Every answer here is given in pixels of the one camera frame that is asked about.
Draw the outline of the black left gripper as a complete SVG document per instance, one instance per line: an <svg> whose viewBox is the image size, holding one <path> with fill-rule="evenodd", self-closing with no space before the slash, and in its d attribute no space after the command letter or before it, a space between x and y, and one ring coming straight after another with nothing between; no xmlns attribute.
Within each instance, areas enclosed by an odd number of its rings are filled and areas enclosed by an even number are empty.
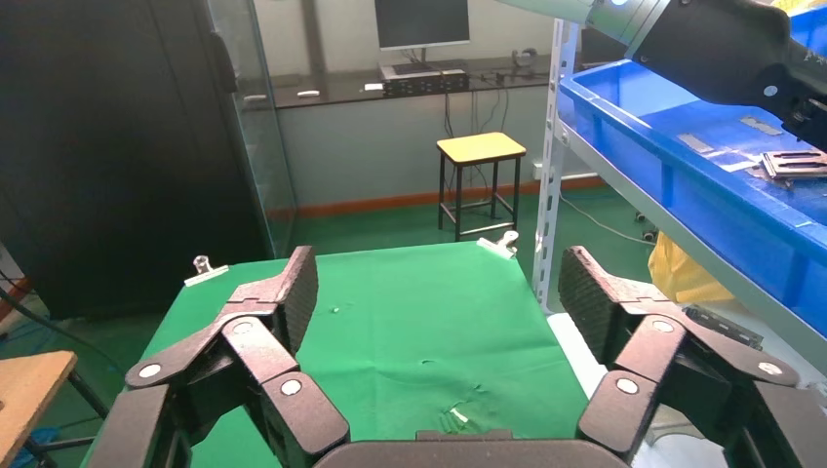
<svg viewBox="0 0 827 468"><path fill-rule="evenodd" d="M754 1L672 1L634 61L698 98L762 108L826 151L826 59L783 11Z"/></svg>

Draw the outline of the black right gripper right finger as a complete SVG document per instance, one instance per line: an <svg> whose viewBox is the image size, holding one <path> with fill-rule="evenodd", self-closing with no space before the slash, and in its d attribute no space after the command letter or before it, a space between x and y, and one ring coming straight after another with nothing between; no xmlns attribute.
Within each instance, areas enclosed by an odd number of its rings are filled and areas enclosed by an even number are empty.
<svg viewBox="0 0 827 468"><path fill-rule="evenodd" d="M656 410L683 414L730 467L822 467L826 416L787 363L703 326L650 284L564 251L561 304L606 368L577 436L631 462Z"/></svg>

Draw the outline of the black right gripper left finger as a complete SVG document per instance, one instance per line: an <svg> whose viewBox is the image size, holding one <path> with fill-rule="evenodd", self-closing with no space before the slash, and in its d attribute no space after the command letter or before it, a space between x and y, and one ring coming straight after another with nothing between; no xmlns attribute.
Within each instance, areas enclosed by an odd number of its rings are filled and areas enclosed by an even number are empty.
<svg viewBox="0 0 827 468"><path fill-rule="evenodd" d="M296 354L316 307L316 256L238 286L202 329L134 365L89 455L91 467L187 467L193 448L243 409L279 463L311 467L350 427Z"/></svg>

